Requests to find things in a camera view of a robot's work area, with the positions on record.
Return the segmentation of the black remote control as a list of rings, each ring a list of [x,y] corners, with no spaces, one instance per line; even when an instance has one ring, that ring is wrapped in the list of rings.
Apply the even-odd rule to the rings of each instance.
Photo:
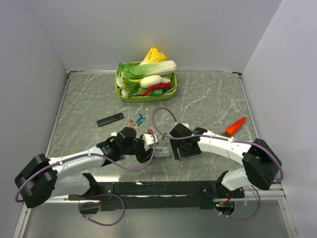
[[[111,115],[109,117],[106,117],[104,119],[100,119],[97,121],[97,126],[98,127],[102,127],[104,125],[107,125],[107,124],[110,124],[110,123],[113,123],[113,122],[116,122],[116,121],[119,121],[121,119],[124,119],[124,115],[123,113],[117,113],[117,114],[114,114],[114,115]]]

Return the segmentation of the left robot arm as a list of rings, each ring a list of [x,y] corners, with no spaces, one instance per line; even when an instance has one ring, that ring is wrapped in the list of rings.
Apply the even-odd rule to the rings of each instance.
[[[153,131],[137,137],[136,130],[125,127],[83,152],[51,158],[45,154],[36,155],[14,179],[18,188],[14,199],[27,208],[38,207],[62,195],[93,199],[99,184],[86,170],[116,165],[127,171],[128,167],[118,163],[123,155],[134,155],[139,163],[148,166],[155,157],[157,143]]]

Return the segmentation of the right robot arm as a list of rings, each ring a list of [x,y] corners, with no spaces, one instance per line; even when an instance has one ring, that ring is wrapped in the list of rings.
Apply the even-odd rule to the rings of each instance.
[[[269,190],[281,171],[281,161],[269,145],[259,138],[254,141],[236,140],[200,127],[191,131],[180,123],[177,123],[169,134],[176,160],[210,152],[229,158],[242,166],[234,171],[223,172],[218,178],[216,191],[224,198],[244,186]]]

